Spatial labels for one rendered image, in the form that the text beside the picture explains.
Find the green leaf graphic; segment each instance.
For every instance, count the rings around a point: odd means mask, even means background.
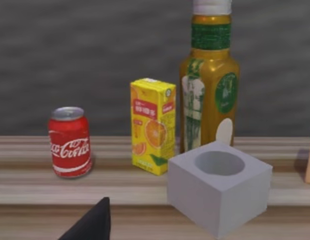
[[[158,157],[158,156],[155,156],[153,154],[150,154],[150,156],[157,166],[162,166],[162,165],[168,163],[168,160],[163,158],[163,157]]]

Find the red can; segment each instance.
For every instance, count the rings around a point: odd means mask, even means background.
[[[80,107],[61,107],[48,124],[53,169],[58,176],[75,178],[92,167],[89,126]]]

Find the gray cube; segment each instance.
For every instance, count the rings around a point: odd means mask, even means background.
[[[169,160],[168,201],[219,239],[267,208],[272,166],[213,142]]]

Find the white bottle cap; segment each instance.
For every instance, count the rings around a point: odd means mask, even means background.
[[[231,14],[232,0],[193,0],[193,14],[219,16]]]

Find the round hole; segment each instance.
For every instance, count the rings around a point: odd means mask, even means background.
[[[239,157],[223,151],[208,151],[199,155],[195,165],[207,174],[230,176],[243,171],[245,163]]]

